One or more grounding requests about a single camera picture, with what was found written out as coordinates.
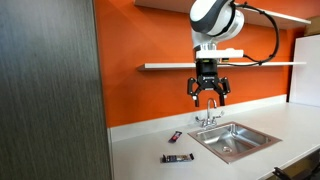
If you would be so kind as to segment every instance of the stainless steel sink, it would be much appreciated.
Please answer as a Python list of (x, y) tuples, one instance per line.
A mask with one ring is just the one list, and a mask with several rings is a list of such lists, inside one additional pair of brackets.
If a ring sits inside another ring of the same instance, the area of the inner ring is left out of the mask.
[(281, 141), (236, 122), (188, 134), (228, 164)]

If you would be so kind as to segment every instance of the white wall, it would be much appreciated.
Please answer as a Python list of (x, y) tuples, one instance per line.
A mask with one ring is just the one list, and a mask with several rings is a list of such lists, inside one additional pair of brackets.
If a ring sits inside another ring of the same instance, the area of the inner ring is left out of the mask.
[(320, 35), (296, 39), (294, 62), (307, 64), (293, 67), (289, 101), (320, 107)]

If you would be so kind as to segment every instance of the drain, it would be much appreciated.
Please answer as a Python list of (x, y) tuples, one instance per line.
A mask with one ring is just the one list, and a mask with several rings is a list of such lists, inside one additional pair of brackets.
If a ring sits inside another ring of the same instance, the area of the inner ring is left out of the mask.
[(226, 152), (226, 153), (231, 153), (231, 152), (232, 152), (232, 149), (231, 149), (230, 147), (224, 146), (224, 147), (222, 148), (222, 151), (223, 151), (223, 152)]

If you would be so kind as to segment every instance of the gray cabinet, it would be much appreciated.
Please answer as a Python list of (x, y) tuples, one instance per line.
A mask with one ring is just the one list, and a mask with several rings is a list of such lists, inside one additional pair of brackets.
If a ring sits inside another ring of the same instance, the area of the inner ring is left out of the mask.
[(0, 1), (0, 179), (111, 179), (91, 0)]

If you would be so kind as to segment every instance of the black cable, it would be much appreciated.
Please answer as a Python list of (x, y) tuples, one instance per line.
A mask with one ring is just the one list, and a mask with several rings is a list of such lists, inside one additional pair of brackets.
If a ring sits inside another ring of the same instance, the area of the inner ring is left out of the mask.
[(250, 57), (249, 55), (244, 54), (243, 57), (250, 59), (254, 63), (246, 64), (246, 65), (228, 63), (226, 65), (230, 65), (230, 66), (254, 66), (254, 65), (259, 65), (259, 66), (261, 66), (263, 63), (269, 62), (271, 59), (273, 59), (276, 56), (276, 54), (278, 52), (278, 49), (279, 49), (280, 35), (279, 35), (279, 29), (278, 29), (277, 23), (275, 22), (273, 17), (270, 16), (269, 14), (267, 14), (265, 11), (262, 11), (260, 9), (255, 8), (255, 7), (252, 7), (252, 6), (248, 5), (247, 2), (245, 2), (244, 4), (238, 4), (238, 5), (236, 5), (236, 7), (252, 9), (254, 11), (259, 12), (259, 14), (265, 15), (270, 20), (270, 22), (272, 23), (272, 25), (274, 27), (274, 30), (275, 30), (275, 33), (276, 33), (276, 44), (275, 44), (275, 47), (274, 47), (274, 50), (273, 50), (272, 54), (270, 54), (269, 57), (266, 58), (266, 59), (256, 60), (256, 59), (253, 59), (252, 57)]

